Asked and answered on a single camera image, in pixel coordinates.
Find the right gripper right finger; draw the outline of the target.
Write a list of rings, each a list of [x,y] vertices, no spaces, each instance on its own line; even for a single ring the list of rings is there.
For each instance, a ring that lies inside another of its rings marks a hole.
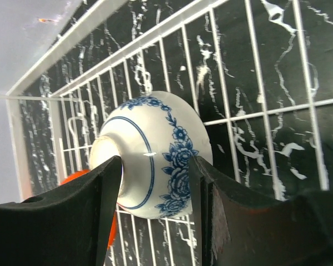
[[[333,265],[333,191],[278,201],[201,156],[189,182],[201,265]]]

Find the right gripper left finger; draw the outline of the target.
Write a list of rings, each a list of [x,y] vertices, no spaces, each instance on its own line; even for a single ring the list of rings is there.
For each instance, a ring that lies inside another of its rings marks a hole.
[[[121,177],[114,156],[48,192],[0,204],[0,265],[103,265]]]

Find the orange bowl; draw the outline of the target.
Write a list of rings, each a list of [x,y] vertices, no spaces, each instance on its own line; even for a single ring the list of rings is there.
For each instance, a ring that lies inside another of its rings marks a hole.
[[[80,170],[80,171],[76,171],[76,172],[72,173],[71,175],[69,175],[68,177],[66,177],[59,184],[60,185],[66,184],[66,183],[68,183],[72,180],[75,180],[76,178],[78,178],[80,176],[85,175],[89,171],[90,171],[89,169],[83,169],[83,170]],[[116,235],[117,235],[117,213],[114,212],[107,249],[110,249],[110,247],[113,245],[113,243],[115,241],[115,238],[116,238]]]

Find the blue floral white bowl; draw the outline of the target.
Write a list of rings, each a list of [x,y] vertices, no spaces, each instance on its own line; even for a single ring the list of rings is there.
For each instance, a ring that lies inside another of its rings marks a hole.
[[[128,100],[110,113],[92,144],[89,167],[113,156],[122,160],[117,204],[146,219],[191,214],[189,159],[213,162],[201,118],[185,100],[166,91]]]

